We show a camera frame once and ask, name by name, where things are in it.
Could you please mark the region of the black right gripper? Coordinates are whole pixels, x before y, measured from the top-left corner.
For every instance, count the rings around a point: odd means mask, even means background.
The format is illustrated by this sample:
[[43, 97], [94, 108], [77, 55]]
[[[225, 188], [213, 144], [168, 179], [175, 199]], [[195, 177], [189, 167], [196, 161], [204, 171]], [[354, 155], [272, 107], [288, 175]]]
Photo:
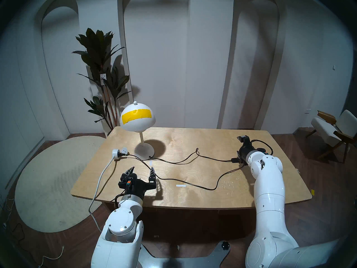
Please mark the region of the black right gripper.
[[243, 143], [241, 148], [237, 152], [238, 152], [238, 158], [240, 160], [239, 162], [243, 164], [243, 166], [246, 166], [248, 165], [247, 159], [254, 152], [254, 147], [252, 143]]

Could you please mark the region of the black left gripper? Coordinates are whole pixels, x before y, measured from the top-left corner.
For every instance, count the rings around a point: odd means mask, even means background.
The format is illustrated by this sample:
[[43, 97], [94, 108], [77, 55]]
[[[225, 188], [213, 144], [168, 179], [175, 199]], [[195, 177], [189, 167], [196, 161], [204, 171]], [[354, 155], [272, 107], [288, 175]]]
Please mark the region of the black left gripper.
[[150, 169], [149, 182], [145, 182], [137, 178], [137, 175], [133, 173], [135, 167], [129, 168], [122, 174], [118, 186], [120, 189], [124, 189], [124, 195], [134, 195], [143, 200], [145, 192], [148, 190], [156, 189], [157, 178], [153, 167]]

